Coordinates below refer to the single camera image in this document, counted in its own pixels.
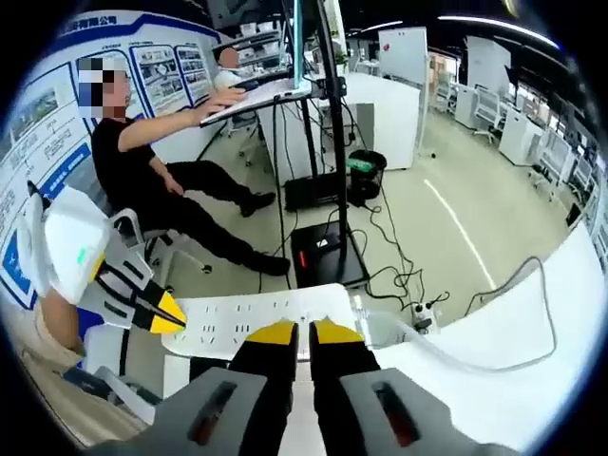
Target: computer mouse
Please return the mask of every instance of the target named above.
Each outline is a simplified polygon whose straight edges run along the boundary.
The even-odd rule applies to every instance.
[[[257,83],[257,81],[243,81],[242,83],[238,83],[233,85],[234,88],[243,88],[245,89],[245,92],[249,92],[251,90],[253,90],[254,88],[258,88],[259,84]]]

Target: white tube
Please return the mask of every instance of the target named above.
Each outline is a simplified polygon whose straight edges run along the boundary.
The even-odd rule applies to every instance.
[[[542,262],[536,257],[533,257],[533,258],[536,259],[540,264],[542,300],[544,301],[547,318],[549,320],[549,327],[551,328],[551,336],[553,338],[553,348],[546,354],[539,356],[537,358],[534,358],[534,359],[530,359],[529,361],[524,361],[523,363],[515,364],[512,366],[506,366],[504,368],[489,368],[489,367],[470,364],[470,363],[467,363],[466,361],[461,361],[460,359],[455,358],[451,354],[446,353],[445,351],[441,350],[436,345],[431,344],[428,341],[428,339],[426,339],[424,336],[419,334],[411,326],[407,325],[405,322],[403,322],[402,320],[397,318],[397,316],[394,313],[390,313],[390,312],[386,312],[386,311],[371,311],[371,312],[365,312],[365,314],[366,315],[376,315],[376,316],[385,318],[389,321],[392,321],[411,339],[411,341],[413,343],[418,344],[421,348],[432,353],[437,358],[441,359],[444,363],[450,365],[453,368],[461,369],[463,371],[474,372],[474,373],[482,373],[482,374],[518,371],[519,369],[524,369],[524,368],[533,366],[533,365],[538,364],[541,361],[547,359],[549,356],[551,356],[555,352],[555,350],[558,347],[557,335],[555,332],[553,319],[551,317],[551,312],[549,310],[549,305],[548,305],[548,302],[546,299],[544,269],[542,267]]]

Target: man's leg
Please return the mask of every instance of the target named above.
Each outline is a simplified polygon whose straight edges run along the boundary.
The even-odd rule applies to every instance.
[[[244,217],[275,201],[275,194],[253,194],[212,161],[169,163],[167,168],[184,190],[200,190],[216,200],[231,201],[240,207]]]
[[[219,226],[193,199],[166,195],[136,209],[144,229],[174,229],[198,242],[216,257],[270,276],[284,276],[290,263],[268,256]]]

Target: person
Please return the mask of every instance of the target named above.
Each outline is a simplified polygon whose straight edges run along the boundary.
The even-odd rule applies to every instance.
[[[101,101],[103,114],[91,139],[93,161],[99,182],[115,210],[131,208],[142,229],[175,229],[213,255],[253,271],[271,276],[288,273],[288,259],[257,252],[184,195],[186,190],[200,190],[217,200],[231,201],[248,218],[272,204],[274,193],[253,194],[211,161],[164,164],[150,147],[184,128],[198,127],[210,114],[243,100],[242,90],[221,89],[199,107],[139,121],[125,116],[130,100],[125,71],[103,70],[103,82],[91,84],[90,93],[91,105]]]
[[[242,82],[237,75],[238,52],[233,47],[223,49],[218,57],[219,72],[213,83],[217,89],[227,88]]]
[[[17,358],[50,416],[74,445],[128,440],[147,428],[127,407],[66,380],[67,372],[80,371],[75,367],[86,356],[76,307],[53,289],[38,297],[32,311],[3,304],[2,323]]]

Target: black t-shirt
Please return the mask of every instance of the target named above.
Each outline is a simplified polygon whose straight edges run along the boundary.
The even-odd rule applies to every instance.
[[[126,152],[118,150],[118,139],[131,124],[131,119],[126,123],[103,119],[91,138],[97,179],[116,210],[148,200],[152,192],[164,188],[162,178],[149,165],[155,157],[152,147],[142,145]]]

